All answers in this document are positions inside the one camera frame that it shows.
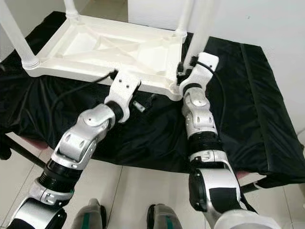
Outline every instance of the black cable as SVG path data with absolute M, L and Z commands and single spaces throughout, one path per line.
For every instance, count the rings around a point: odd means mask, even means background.
M 219 124 L 219 133 L 221 133 L 222 129 L 223 129 L 223 123 L 224 123 L 224 113 L 225 113 L 225 109 L 226 109 L 226 96 L 225 96 L 225 93 L 224 93 L 224 86 L 223 86 L 223 83 L 219 77 L 219 75 L 214 72 L 208 65 L 204 64 L 204 63 L 201 63 L 199 61 L 196 62 L 197 64 L 201 65 L 202 67 L 206 68 L 210 73 L 213 74 L 213 76 L 215 76 L 215 78 L 217 79 L 220 87 L 221 87 L 221 90 L 222 90 L 222 94 L 223 94 L 223 108 L 222 108 L 222 111 L 221 111 L 221 118 L 220 118 L 220 124 Z
M 76 88 L 73 88 L 73 89 L 71 89 L 71 90 L 69 90 L 69 91 L 67 91 L 67 92 L 62 93 L 60 96 L 58 96 L 58 98 L 53 102 L 53 105 L 52 105 L 52 107 L 51 107 L 51 114 L 50 114 L 50 118 L 49 118 L 49 123 L 50 123 L 50 126 L 49 126 L 49 138 L 50 138 L 50 136 L 51 136 L 51 133 L 54 132 L 54 131 L 52 131 L 52 126 L 53 126 L 53 124 L 55 123 L 55 120 L 54 120 L 54 117 L 55 117 L 54 112 L 55 112 L 55 110 L 56 110 L 56 107 L 57 107 L 58 103 L 59 103 L 64 97 L 66 97 L 67 95 L 70 95 L 70 94 L 72 94 L 72 93 L 74 93 L 74 92 L 77 92 L 77 91 L 79 91 L 79 90 L 82 90 L 82 89 L 84 89 L 85 87 L 88 87 L 88 86 L 91 86 L 91 85 L 93 85 L 93 84 L 95 84 L 95 83 L 98 83 L 98 82 L 100 82 L 100 81 L 103 81 L 103 80 L 105 80 L 106 78 L 108 78 L 109 76 L 110 76 L 111 78 L 112 78 L 112 77 L 115 77 L 117 73 L 118 73 L 118 71 L 117 71 L 117 70 L 114 70 L 113 72 L 108 73 L 107 75 L 105 75 L 104 77 L 102 77 L 102 78 L 100 78 L 100 79 L 98 79 L 98 80 L 89 82 L 88 84 L 85 84 L 85 85 L 82 85 L 82 86 L 79 86 L 79 87 L 76 87 Z

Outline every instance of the robotic arm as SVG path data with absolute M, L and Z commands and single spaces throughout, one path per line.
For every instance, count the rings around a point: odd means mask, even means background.
M 218 138 L 205 97 L 218 57 L 202 52 L 195 59 L 191 74 L 179 87 L 192 167 L 190 203 L 204 213 L 214 229 L 279 229 L 273 219 L 242 208 L 239 183 Z
M 28 196 L 15 212 L 9 229 L 62 228 L 67 214 L 63 208 L 86 168 L 97 144 L 117 122 L 129 118 L 129 103 L 141 82 L 119 72 L 105 104 L 80 114 L 77 123 L 64 133 L 42 175 L 32 184 Z

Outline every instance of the green stripe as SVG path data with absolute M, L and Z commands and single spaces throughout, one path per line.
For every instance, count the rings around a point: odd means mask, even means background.
M 89 229 L 89 219 L 90 219 L 90 213 L 85 213 L 84 221 L 82 222 L 81 229 Z
M 173 229 L 173 222 L 168 216 L 166 217 L 166 222 L 167 222 L 167 229 Z

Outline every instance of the black cloth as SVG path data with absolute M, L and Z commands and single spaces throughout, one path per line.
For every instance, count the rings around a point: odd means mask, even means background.
M 27 41 L 37 53 L 64 22 L 64 13 L 53 12 L 34 29 Z M 185 54 L 190 37 L 183 47 Z M 232 166 L 272 177 L 274 186 L 305 182 L 302 145 L 286 111 L 268 61 L 258 46 L 211 37 L 205 49 L 220 59 L 217 67 L 227 106 L 220 138 Z M 65 97 L 50 125 L 56 98 L 87 84 L 53 76 L 29 77 L 14 51 L 0 64 L 0 131 L 43 140 L 52 148 L 75 124 L 78 115 L 102 103 L 109 87 L 91 85 Z M 211 111 L 219 126 L 223 106 L 216 79 L 207 86 Z M 182 102 L 164 95 L 138 92 L 135 100 L 150 107 L 144 114 L 131 106 L 131 117 L 118 124 L 99 143 L 94 159 L 119 165 L 188 172 L 187 137 Z

